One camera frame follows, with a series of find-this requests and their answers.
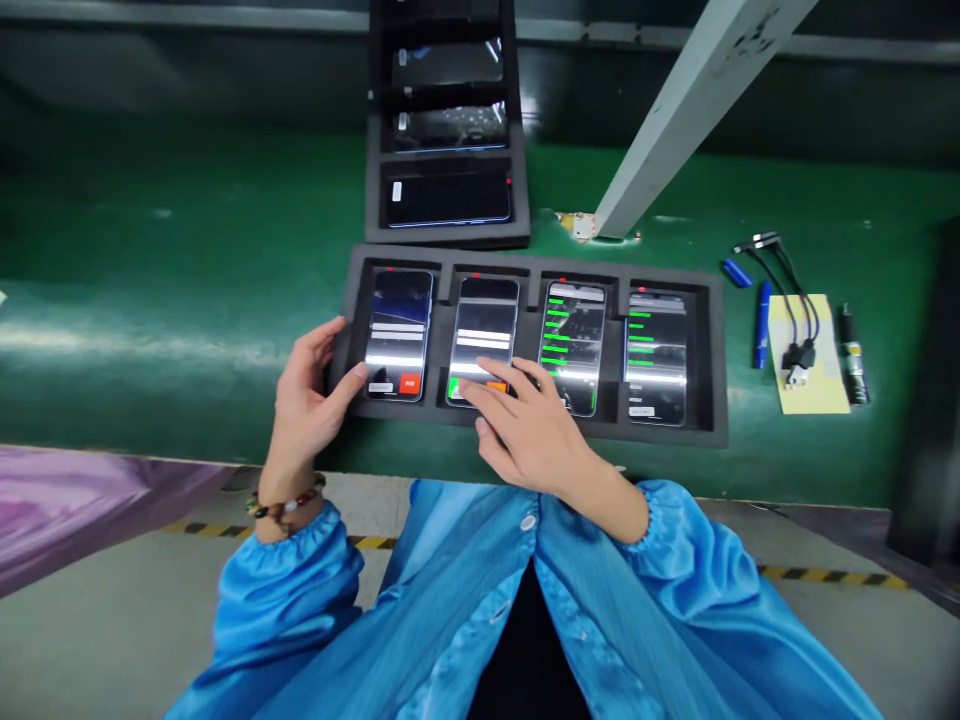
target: hand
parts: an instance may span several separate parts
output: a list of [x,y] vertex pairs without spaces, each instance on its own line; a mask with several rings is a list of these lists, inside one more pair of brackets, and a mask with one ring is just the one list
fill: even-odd
[[314,389],[333,357],[333,341],[345,325],[343,317],[335,318],[293,345],[277,382],[273,437],[260,478],[261,504],[286,502],[312,487],[314,456],[340,432],[347,406],[366,381],[367,366],[360,363],[329,396]]
[[[649,525],[646,498],[590,449],[553,376],[521,358],[513,359],[514,367],[489,358],[478,358],[477,364],[517,393],[514,398],[460,380],[460,394],[482,415],[476,427],[487,464],[511,485],[560,498],[615,539],[639,541]],[[536,379],[539,390],[524,372]]]

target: black foam tray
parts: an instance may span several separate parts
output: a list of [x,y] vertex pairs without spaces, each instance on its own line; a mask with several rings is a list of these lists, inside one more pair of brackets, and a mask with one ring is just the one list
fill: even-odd
[[[373,278],[378,270],[387,267],[428,270],[434,275],[423,397],[412,403],[368,400],[360,395],[350,406],[351,414],[384,420],[472,424],[476,419],[475,410],[451,407],[444,399],[460,280],[480,273],[484,277],[508,277],[520,282],[514,353],[536,360],[547,284],[565,277],[571,283],[604,287],[608,297],[596,414],[591,418],[576,418],[583,434],[648,443],[726,447],[727,368],[723,285],[719,275],[529,255],[356,245],[343,300],[347,327],[337,339],[330,364],[328,380],[332,384],[363,360]],[[686,421],[680,427],[632,423],[627,414],[630,392],[622,381],[623,323],[629,314],[630,292],[637,287],[646,287],[648,292],[680,295],[687,304],[687,407]]]
[[[393,88],[389,58],[398,47],[429,42],[476,41],[499,37],[503,79],[434,87]],[[370,3],[370,90],[367,116],[367,178],[364,235],[368,243],[433,245],[476,250],[524,248],[530,244],[527,159],[520,108],[514,0],[373,0]],[[389,120],[403,110],[425,110],[503,101],[507,146],[484,150],[393,152],[386,147]],[[391,177],[504,171],[510,178],[508,222],[479,225],[390,228],[383,213]]]

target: wrist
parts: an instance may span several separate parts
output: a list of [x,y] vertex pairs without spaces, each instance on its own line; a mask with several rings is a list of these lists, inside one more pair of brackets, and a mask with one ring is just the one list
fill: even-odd
[[314,482],[312,462],[284,461],[268,455],[257,490],[260,504],[273,505],[293,500],[312,488]]
[[592,519],[615,488],[629,484],[613,465],[596,456],[594,462],[588,463],[558,497],[581,515]]
[[614,540],[627,545],[639,542],[650,526],[647,499],[613,465],[600,463],[565,502]]

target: yellow sticky note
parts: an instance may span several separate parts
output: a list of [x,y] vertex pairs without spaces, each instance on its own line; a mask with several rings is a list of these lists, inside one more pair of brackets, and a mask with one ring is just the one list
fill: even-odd
[[[810,295],[820,316],[820,335],[817,337],[817,360],[810,368],[806,385],[787,389],[786,371],[780,369],[783,354],[793,340],[793,325],[782,295],[770,298],[770,358],[777,373],[777,391],[784,415],[840,415],[850,412],[843,371],[837,356],[837,341],[833,331],[833,313],[826,295]],[[797,319],[797,342],[807,339],[807,316],[799,295],[790,295],[790,308]]]

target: beaded bracelet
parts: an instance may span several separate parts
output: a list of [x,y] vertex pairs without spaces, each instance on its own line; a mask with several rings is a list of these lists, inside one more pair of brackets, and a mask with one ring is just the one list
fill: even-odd
[[250,499],[247,500],[247,515],[250,515],[257,520],[270,517],[279,523],[280,518],[282,518],[286,513],[291,513],[298,507],[303,507],[317,497],[317,495],[320,493],[316,488],[319,487],[322,490],[326,484],[327,479],[323,475],[318,474],[314,486],[309,490],[300,493],[293,500],[288,500],[285,503],[276,503],[266,507],[260,504],[260,501],[257,499],[258,493],[254,492],[250,496]]

